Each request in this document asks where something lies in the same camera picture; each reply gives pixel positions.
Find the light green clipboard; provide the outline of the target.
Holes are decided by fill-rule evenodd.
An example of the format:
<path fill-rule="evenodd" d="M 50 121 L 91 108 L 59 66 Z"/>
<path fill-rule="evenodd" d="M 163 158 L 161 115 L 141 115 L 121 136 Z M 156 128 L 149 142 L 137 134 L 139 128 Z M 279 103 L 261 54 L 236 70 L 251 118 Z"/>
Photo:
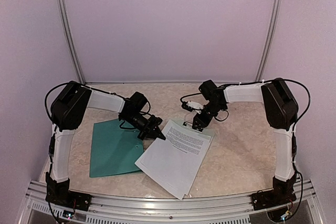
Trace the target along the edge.
<path fill-rule="evenodd" d="M 184 119 L 174 119 L 173 121 L 179 126 L 184 126 L 190 129 L 192 128 L 192 123 L 186 122 Z"/>

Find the white paper sheet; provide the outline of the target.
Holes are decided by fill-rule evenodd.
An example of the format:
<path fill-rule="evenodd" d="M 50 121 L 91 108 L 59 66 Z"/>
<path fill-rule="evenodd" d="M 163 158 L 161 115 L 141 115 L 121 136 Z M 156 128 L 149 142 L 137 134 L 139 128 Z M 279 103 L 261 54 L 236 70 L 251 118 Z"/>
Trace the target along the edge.
<path fill-rule="evenodd" d="M 181 200 L 188 195 L 215 136 L 213 130 L 197 131 L 182 120 L 169 120 L 135 165 L 169 194 Z"/>

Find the dark green folder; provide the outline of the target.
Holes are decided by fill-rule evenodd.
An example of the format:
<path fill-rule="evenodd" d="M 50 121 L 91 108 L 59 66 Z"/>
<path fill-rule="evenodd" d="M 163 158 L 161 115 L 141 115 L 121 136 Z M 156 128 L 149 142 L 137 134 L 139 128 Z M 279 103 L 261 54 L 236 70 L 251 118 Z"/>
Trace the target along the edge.
<path fill-rule="evenodd" d="M 143 154 L 139 130 L 115 120 L 93 125 L 89 177 L 140 173 L 135 161 Z"/>

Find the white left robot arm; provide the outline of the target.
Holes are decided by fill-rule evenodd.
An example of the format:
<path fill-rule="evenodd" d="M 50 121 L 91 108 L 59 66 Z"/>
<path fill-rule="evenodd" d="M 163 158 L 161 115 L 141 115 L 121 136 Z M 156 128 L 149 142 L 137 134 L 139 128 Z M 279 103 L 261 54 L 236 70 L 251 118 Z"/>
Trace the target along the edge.
<path fill-rule="evenodd" d="M 142 112 L 148 104 L 147 98 L 135 92 L 124 98 L 116 93 L 95 89 L 84 84 L 70 81 L 60 84 L 61 92 L 46 109 L 52 122 L 53 134 L 49 155 L 51 165 L 46 174 L 46 182 L 53 189 L 53 197 L 66 206 L 73 201 L 73 193 L 69 189 L 68 162 L 70 147 L 76 129 L 82 123 L 86 109 L 98 109 L 118 114 L 120 121 L 129 123 L 139 130 L 138 138 L 165 140 L 159 126 L 162 119 L 150 114 L 148 118 Z"/>

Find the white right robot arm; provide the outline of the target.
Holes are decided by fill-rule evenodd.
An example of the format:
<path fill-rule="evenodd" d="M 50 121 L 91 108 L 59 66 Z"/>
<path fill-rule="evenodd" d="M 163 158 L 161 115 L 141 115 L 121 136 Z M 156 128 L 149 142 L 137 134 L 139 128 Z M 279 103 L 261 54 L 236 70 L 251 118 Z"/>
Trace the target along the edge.
<path fill-rule="evenodd" d="M 193 118 L 192 128 L 202 131 L 211 120 L 225 111 L 229 103 L 257 102 L 264 106 L 266 119 L 274 130 L 276 140 L 276 169 L 269 201 L 281 204 L 289 196 L 289 188 L 296 180 L 293 161 L 296 145 L 292 140 L 298 120 L 298 104 L 285 79 L 275 78 L 265 82 L 235 83 L 217 86 L 212 80 L 203 82 L 199 91 L 208 102 Z"/>

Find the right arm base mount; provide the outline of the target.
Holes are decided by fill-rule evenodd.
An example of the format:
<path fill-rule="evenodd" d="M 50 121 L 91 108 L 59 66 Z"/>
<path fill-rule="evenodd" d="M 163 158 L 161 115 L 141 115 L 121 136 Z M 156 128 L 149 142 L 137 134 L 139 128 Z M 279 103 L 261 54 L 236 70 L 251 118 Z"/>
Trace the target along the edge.
<path fill-rule="evenodd" d="M 297 199 L 293 189 L 295 182 L 296 175 L 293 175 L 286 181 L 273 177 L 272 189 L 266 191 L 259 190 L 251 194 L 254 210 L 271 208 L 295 201 Z"/>

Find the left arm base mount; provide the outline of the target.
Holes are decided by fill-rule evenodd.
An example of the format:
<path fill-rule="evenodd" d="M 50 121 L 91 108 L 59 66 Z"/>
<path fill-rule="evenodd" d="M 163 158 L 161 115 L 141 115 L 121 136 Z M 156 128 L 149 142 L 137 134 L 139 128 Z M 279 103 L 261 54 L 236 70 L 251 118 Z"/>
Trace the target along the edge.
<path fill-rule="evenodd" d="M 92 196 L 78 191 L 71 191 L 69 185 L 70 179 L 64 182 L 56 182 L 49 178 L 47 181 L 46 201 L 58 206 L 88 211 Z"/>

